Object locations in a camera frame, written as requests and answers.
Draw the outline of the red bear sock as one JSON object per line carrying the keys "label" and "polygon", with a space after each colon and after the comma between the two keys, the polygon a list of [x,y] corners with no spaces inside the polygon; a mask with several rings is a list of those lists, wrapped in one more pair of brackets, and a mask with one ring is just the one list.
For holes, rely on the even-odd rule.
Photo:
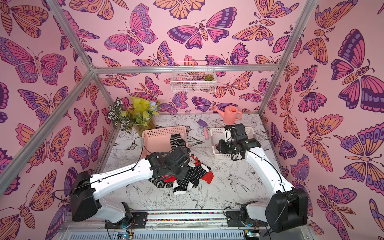
{"label": "red bear sock", "polygon": [[194,154],[191,154],[191,160],[190,160],[190,162],[189,162],[189,165],[191,166],[191,167],[195,167],[195,166],[199,166],[199,165],[201,165],[202,163],[201,163],[201,161],[199,160],[199,158],[198,157],[196,157]]}

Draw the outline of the black pinstripe sock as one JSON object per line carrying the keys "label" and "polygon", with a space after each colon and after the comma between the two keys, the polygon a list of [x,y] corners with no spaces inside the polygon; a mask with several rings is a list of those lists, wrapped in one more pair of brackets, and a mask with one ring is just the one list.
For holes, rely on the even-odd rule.
{"label": "black pinstripe sock", "polygon": [[186,176],[182,180],[176,180],[173,183],[173,193],[183,195],[193,186],[199,184],[200,179],[211,172],[211,169],[204,164],[195,167],[189,166]]}

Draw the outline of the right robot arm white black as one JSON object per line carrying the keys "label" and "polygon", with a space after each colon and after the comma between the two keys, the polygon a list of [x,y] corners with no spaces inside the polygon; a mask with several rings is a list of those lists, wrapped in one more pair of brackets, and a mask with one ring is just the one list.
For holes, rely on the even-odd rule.
{"label": "right robot arm white black", "polygon": [[245,160],[253,167],[269,194],[267,204],[248,203],[241,210],[246,220],[268,223],[268,232],[280,233],[308,223],[308,194],[297,189],[271,163],[261,144],[249,138],[243,124],[226,125],[217,145],[232,161]]}

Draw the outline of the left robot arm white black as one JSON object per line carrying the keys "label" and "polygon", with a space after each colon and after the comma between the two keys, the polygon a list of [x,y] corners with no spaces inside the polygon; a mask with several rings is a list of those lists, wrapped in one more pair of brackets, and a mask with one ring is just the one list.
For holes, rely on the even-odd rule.
{"label": "left robot arm white black", "polygon": [[167,177],[182,180],[187,175],[190,160],[189,148],[176,147],[169,152],[151,153],[135,164],[113,171],[93,175],[80,173],[70,192],[72,221],[98,218],[120,229],[131,227],[134,217],[128,204],[109,204],[104,196],[142,180],[162,181]]}

